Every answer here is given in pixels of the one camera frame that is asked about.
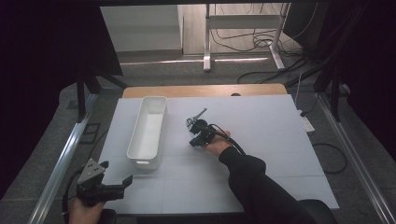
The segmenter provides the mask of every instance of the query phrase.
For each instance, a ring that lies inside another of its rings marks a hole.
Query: white table
[[[119,214],[195,214],[243,211],[227,183],[228,170],[210,153],[189,145],[185,120],[204,107],[205,119],[230,130],[247,154],[267,163],[267,174],[295,199],[319,199],[338,208],[301,118],[289,95],[168,98],[163,160],[139,171],[126,157],[141,99],[120,99],[99,161],[109,161],[104,183],[134,183],[123,200],[108,202]]]

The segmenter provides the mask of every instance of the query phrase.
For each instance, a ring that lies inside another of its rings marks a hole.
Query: white plastic tray
[[[166,98],[143,98],[127,157],[138,169],[157,169],[161,163]]]

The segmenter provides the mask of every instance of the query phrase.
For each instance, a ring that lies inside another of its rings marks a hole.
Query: person
[[[73,201],[69,212],[69,224],[96,224],[106,202],[100,202],[89,207],[78,197]]]
[[[228,167],[230,189],[243,205],[249,223],[316,223],[291,195],[265,174],[264,161],[241,155],[230,142],[218,135],[202,148],[219,157],[219,161]],[[103,205],[100,203],[88,208],[75,199],[69,223],[97,223]]]

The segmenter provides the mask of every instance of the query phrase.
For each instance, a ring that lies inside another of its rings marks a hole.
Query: human hand
[[[103,206],[105,206],[105,202],[100,202],[93,207],[89,207],[79,198],[76,198],[70,209],[69,224],[97,224]]]
[[[228,131],[224,131],[228,136],[231,136],[231,133]],[[231,144],[229,141],[227,141],[225,138],[218,136],[217,134],[213,138],[212,142],[206,146],[202,146],[203,149],[210,151],[213,155],[219,156],[224,149],[227,147],[232,147],[233,144]]]

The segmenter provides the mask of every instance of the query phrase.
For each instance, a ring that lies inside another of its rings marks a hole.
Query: white wall
[[[116,52],[181,49],[177,6],[101,7]]]

